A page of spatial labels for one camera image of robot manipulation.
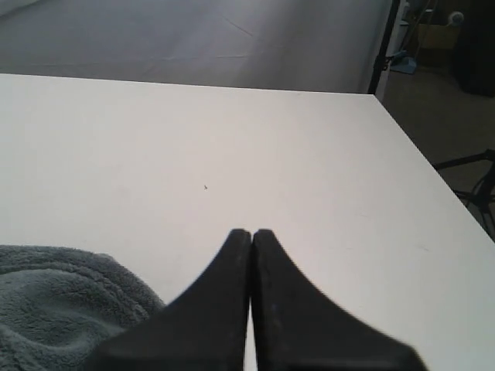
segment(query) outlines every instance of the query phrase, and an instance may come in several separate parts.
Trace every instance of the black stand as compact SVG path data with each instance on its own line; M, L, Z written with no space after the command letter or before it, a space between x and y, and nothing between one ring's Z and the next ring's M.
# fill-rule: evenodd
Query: black stand
M459 191L456 189L453 189L453 192L460 199L466 201L467 208L469 208L469 205L471 204L478 208L480 211L483 228L491 237L494 237L493 233L495 233L495 219L493 218L493 214L490 210L490 204L495 202L495 196L492 196L493 188L495 188L495 151L492 149L487 149L484 153L441 162L433 165L433 167L436 170L442 170L444 168L467 165L483 160L490 161L492 165L490 166L488 172L480 180L478 180L471 192Z
M391 61L391 57L387 56L387 49L390 44L392 31L394 31L395 19L397 18L400 5L401 0L392 0L390 12L388 13L387 25L385 26L384 37L380 44L380 51L374 61L373 75L371 75L371 82L368 86L368 94L376 94L378 84L380 83L381 73L388 69L388 64Z

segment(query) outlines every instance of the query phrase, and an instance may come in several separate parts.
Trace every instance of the tiled floor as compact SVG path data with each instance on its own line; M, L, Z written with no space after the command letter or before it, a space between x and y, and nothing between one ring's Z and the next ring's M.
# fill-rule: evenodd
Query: tiled floor
M392 73L384 106L431 163L495 149L495 98L462 92L447 73ZM471 190L488 165L465 165L442 176L452 187Z

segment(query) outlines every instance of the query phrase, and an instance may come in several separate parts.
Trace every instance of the gray towel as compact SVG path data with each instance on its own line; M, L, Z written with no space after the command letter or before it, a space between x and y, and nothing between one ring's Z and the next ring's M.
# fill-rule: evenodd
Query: gray towel
M81 369L96 345L162 307L108 255L0 246L0 370Z

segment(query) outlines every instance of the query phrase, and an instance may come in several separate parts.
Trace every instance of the white backdrop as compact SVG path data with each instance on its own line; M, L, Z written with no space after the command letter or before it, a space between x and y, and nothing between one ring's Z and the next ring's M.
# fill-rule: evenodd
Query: white backdrop
M0 73L365 92L390 0L40 0Z

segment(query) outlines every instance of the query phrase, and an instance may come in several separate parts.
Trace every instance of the table surface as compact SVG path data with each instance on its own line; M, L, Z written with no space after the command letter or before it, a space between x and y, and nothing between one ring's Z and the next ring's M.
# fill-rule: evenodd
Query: table surface
M15 75L0 94L0 243L111 254L171 301L230 229L270 228L431 371L493 368L495 246L374 97Z

